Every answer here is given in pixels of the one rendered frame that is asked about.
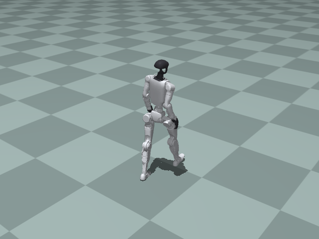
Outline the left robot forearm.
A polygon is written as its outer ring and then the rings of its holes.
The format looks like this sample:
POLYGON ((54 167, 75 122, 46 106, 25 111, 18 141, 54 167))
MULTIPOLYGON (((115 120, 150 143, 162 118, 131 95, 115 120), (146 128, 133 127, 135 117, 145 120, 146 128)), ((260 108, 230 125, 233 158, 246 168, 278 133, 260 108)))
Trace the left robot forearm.
POLYGON ((144 100, 144 102, 145 102, 145 104, 146 104, 147 109, 148 109, 148 110, 151 110, 150 98, 146 99, 146 98, 143 97, 143 100, 144 100))

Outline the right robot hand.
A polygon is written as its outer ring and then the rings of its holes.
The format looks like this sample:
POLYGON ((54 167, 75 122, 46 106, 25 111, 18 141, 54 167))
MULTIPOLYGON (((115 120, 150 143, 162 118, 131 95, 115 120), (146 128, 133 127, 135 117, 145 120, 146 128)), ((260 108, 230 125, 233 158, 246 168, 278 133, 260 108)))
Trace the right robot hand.
POLYGON ((176 126, 174 129, 177 129, 178 128, 178 119, 176 118, 176 121, 174 119, 172 119, 172 122, 174 122, 175 126, 176 126))

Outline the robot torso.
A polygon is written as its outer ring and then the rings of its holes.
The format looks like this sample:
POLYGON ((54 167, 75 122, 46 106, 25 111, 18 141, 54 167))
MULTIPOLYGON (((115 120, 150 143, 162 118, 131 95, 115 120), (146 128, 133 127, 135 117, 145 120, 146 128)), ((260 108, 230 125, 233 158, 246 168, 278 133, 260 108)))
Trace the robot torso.
POLYGON ((162 118, 165 116, 163 111, 163 104, 166 96, 166 82, 170 82, 167 78, 163 81, 157 81, 153 79, 156 74, 150 78, 150 99, 151 103, 155 105, 154 110, 151 111, 151 120, 157 123, 163 123, 162 118))

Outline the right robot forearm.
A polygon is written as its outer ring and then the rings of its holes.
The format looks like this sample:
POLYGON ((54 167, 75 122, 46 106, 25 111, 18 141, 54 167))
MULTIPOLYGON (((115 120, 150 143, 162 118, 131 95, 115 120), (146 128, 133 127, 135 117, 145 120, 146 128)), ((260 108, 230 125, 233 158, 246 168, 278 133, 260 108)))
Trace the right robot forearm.
POLYGON ((175 120, 176 121, 176 116, 173 113, 172 105, 169 104, 166 110, 166 113, 168 114, 170 120, 175 120))

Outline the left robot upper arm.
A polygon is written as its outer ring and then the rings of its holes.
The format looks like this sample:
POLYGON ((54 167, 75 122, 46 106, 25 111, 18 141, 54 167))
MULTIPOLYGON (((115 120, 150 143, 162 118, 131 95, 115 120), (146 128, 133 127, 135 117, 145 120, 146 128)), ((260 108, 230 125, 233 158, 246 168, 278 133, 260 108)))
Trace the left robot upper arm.
POLYGON ((150 93, 149 93, 149 90, 150 90, 150 78, 151 76, 153 75, 147 75, 145 77, 145 85, 144 85, 144 91, 143 91, 143 97, 148 99, 150 97, 150 93))

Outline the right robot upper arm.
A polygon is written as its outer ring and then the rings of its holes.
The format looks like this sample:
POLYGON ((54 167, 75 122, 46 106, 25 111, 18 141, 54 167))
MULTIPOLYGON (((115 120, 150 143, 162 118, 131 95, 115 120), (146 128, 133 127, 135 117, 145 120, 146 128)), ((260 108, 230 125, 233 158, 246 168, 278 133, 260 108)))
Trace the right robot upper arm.
POLYGON ((163 107, 167 109, 168 105, 170 104, 172 100, 172 96, 175 91, 175 85, 170 82, 166 82, 165 89, 166 89, 166 96, 165 96, 165 102, 163 104, 163 107))

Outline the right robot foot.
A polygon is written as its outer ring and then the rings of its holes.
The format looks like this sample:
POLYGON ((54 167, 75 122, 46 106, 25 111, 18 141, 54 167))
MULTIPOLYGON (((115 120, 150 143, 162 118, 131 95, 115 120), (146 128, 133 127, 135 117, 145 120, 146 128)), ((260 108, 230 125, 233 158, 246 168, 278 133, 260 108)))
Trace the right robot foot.
POLYGON ((180 155, 178 155, 179 156, 179 160, 177 161, 177 160, 174 160, 173 161, 173 166, 178 166, 178 164, 184 159, 184 154, 183 153, 181 153, 180 155))

